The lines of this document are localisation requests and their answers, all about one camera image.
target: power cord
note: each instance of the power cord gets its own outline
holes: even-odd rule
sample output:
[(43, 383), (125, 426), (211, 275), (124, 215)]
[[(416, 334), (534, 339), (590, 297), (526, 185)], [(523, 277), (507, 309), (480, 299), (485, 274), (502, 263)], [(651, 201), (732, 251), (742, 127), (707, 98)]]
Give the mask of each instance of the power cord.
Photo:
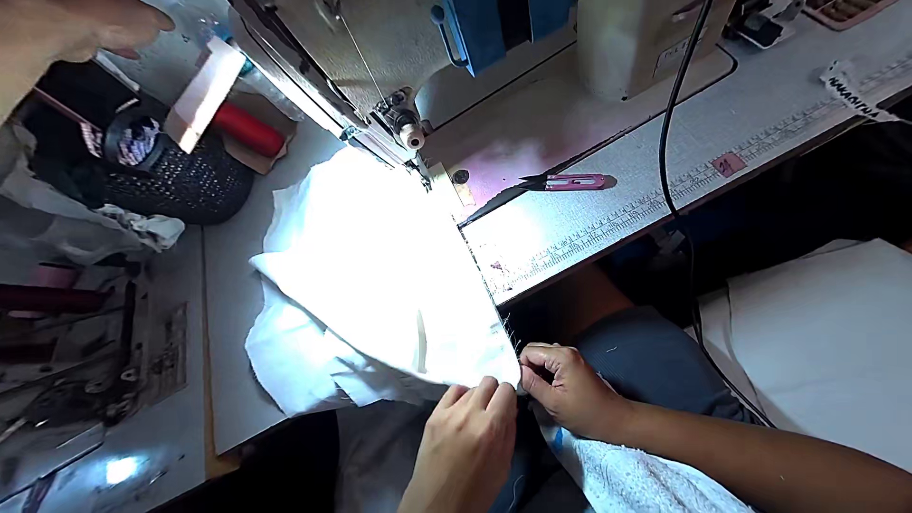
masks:
[(697, 343), (700, 346), (700, 350), (703, 351), (703, 356), (710, 361), (712, 368), (715, 369), (725, 384), (735, 392), (739, 399), (741, 399), (741, 402), (747, 405), (748, 408), (760, 417), (766, 425), (776, 427), (770, 419), (763, 414), (760, 408), (749, 401), (747, 397), (738, 390), (738, 387), (736, 387), (734, 383), (729, 380), (728, 376), (722, 372), (722, 369), (719, 368), (719, 365), (717, 365), (710, 356), (710, 352), (706, 350), (706, 343), (703, 340), (703, 323), (702, 318), (700, 317), (700, 303), (697, 301), (697, 296), (694, 291), (694, 262), (696, 260), (696, 252), (694, 251), (693, 237), (690, 236), (687, 223), (684, 222), (678, 209), (675, 208), (675, 202), (671, 198), (671, 191), (668, 188), (668, 165), (666, 163), (666, 154), (668, 152), (668, 130), (671, 127), (671, 113), (675, 109), (675, 104), (678, 103), (678, 95), (681, 91), (681, 84), (684, 83), (684, 75), (687, 73), (687, 68), (690, 66), (690, 59), (693, 57), (694, 48), (700, 39), (700, 32), (703, 30), (703, 26), (706, 25), (706, 18), (710, 15), (711, 8), (712, 0), (703, 0), (703, 6), (700, 8), (700, 14), (697, 16), (697, 23), (693, 26), (693, 32), (690, 33), (687, 48), (684, 50), (684, 58), (681, 60), (680, 68), (678, 68), (678, 75), (675, 76), (674, 85), (671, 86), (671, 95), (668, 97), (668, 107), (665, 109), (665, 117), (662, 120), (662, 132), (658, 136), (658, 175), (662, 181), (662, 193), (665, 195), (665, 203), (668, 204), (671, 216), (677, 222), (681, 233), (684, 234), (684, 238), (688, 241), (688, 260), (690, 267), (688, 277), (688, 298), (690, 302), (690, 316), (693, 320), (693, 331), (697, 336)]

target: measuring tape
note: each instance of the measuring tape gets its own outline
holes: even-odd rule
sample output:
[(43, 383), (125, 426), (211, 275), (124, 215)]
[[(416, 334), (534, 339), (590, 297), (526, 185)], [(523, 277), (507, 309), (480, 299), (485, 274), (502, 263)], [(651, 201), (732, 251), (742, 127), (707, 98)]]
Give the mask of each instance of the measuring tape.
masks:
[[(912, 54), (906, 55), (894, 64), (868, 76), (858, 88), (868, 92), (888, 81), (906, 75), (912, 71)], [(719, 158), (695, 166), (686, 173), (669, 179), (671, 197), (677, 202), (692, 197), (693, 194), (709, 188), (719, 180), (728, 180), (733, 174), (751, 167), (751, 162), (760, 159), (766, 152), (791, 141), (805, 133), (805, 129), (817, 121), (844, 109), (844, 103), (836, 98), (822, 100), (812, 107), (797, 112), (792, 116), (768, 127), (735, 147), (723, 153)], [(711, 187), (706, 194), (714, 190)], [(488, 289), (498, 304), (513, 298), (513, 290), (521, 284), (533, 281), (538, 275), (547, 273), (566, 260), (582, 260), (615, 243), (644, 227), (641, 221), (657, 221), (668, 214), (668, 207), (660, 189), (644, 194), (636, 201), (625, 204), (614, 212), (606, 213), (585, 228), (568, 234), (547, 248), (535, 253), (520, 266), (491, 266), (479, 262)]]

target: table surface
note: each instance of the table surface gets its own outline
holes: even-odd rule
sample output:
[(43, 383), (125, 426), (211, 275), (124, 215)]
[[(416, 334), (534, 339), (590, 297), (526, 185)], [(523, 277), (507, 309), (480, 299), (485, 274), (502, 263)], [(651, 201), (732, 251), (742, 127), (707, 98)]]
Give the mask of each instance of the table surface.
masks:
[[(795, 37), (762, 52), (726, 42), (725, 49), (738, 61), (735, 71), (676, 108), (669, 178), (678, 187), (689, 184), (680, 189), (679, 207), (738, 183), (850, 119), (848, 109), (831, 99), (818, 78), (834, 58), (853, 63), (862, 91), (872, 99), (888, 98), (912, 85), (912, 33), (907, 30), (912, 26), (912, 0), (900, 0), (845, 32), (833, 32), (805, 16), (799, 16), (795, 26)], [(796, 115), (813, 122), (796, 128)], [(618, 179), (616, 187), (523, 194), (463, 228), (497, 303), (604, 253), (668, 214), (654, 195), (660, 125), (661, 118), (650, 121), (568, 171), (610, 170)], [(771, 144), (773, 139), (779, 143)], [(227, 223), (203, 231), (219, 453), (285, 418), (256, 382), (244, 351), (247, 332), (263, 306), (260, 278), (247, 260), (262, 251), (272, 219), (272, 191), (303, 178), (341, 144), (315, 123), (300, 123), (288, 155), (256, 181), (244, 209)], [(725, 179), (709, 162), (729, 151), (737, 152), (748, 167)]]
[[(738, 67), (674, 112), (668, 178), (678, 209), (742, 182), (852, 118), (819, 79), (834, 59), (851, 63), (853, 78), (870, 100), (912, 85), (910, 24), (912, 2), (901, 0), (844, 32), (799, 16), (796, 35), (765, 51), (742, 41), (723, 42)], [(658, 178), (661, 123), (656, 118), (565, 171), (612, 174), (616, 187), (526, 193), (462, 229), (498, 304), (668, 217)], [(731, 178), (710, 164), (726, 152), (747, 163)]]

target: pink thread snips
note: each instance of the pink thread snips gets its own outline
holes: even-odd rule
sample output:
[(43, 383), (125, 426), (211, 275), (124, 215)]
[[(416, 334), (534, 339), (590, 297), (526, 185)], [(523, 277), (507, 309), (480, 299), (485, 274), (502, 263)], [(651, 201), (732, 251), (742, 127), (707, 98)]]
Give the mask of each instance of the pink thread snips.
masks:
[(536, 174), (520, 178), (516, 187), (526, 191), (601, 191), (617, 184), (607, 174)]

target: industrial sewing machine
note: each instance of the industrial sewing machine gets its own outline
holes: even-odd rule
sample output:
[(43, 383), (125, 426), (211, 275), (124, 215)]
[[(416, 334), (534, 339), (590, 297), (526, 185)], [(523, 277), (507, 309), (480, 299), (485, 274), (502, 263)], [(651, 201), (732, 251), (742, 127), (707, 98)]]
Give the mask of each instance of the industrial sewing machine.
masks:
[[(716, 2), (681, 97), (734, 68)], [(699, 0), (237, 0), (238, 45), (306, 115), (391, 164), (439, 163), (465, 220), (664, 110)]]

